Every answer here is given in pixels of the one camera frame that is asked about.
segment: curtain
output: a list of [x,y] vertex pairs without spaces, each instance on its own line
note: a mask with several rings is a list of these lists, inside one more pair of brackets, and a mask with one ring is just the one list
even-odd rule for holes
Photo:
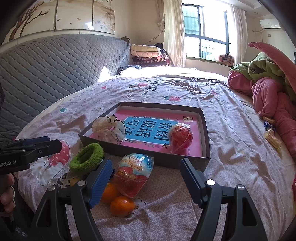
[[157,26],[161,31],[163,31],[165,29],[165,15],[164,15],[163,0],[157,0],[157,9],[158,9]]
[[244,61],[248,45],[248,31],[247,31],[247,20],[246,13],[243,9],[232,5],[234,26],[235,26],[235,39],[233,48],[234,65]]
[[182,0],[163,0],[163,5],[165,14],[163,48],[168,52],[174,66],[185,67]]

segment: metal screw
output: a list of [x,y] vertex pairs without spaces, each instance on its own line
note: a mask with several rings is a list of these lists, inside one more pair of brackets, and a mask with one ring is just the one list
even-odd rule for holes
[[81,181],[79,181],[79,182],[77,182],[77,185],[78,186],[84,186],[86,184],[86,182],[84,181],[84,180],[81,180]]
[[55,186],[49,186],[47,190],[51,192],[51,191],[53,191],[54,189],[55,189]]
[[207,180],[207,184],[210,186],[214,186],[215,185],[215,181],[212,179]]
[[239,184],[239,185],[237,185],[237,189],[243,191],[244,190],[244,186],[241,185],[241,184]]

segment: air conditioner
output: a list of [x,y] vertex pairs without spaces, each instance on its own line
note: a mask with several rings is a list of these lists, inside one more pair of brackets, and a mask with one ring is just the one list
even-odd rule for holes
[[281,28],[281,26],[276,18],[260,20],[260,24],[263,29]]

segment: human hand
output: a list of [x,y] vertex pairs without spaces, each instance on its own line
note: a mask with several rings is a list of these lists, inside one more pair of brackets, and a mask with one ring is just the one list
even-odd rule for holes
[[0,185],[5,185],[7,187],[5,192],[0,196],[0,202],[4,205],[4,210],[6,213],[10,213],[15,208],[15,201],[13,200],[15,197],[15,191],[13,189],[13,184],[15,183],[15,179],[12,174],[5,175],[5,178],[1,179],[2,182]]

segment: green scrunchie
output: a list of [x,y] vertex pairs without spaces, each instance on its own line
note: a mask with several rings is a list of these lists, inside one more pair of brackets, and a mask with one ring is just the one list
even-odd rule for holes
[[70,162],[70,170],[76,175],[84,175],[95,170],[102,161],[103,148],[98,143],[92,143],[83,148]]

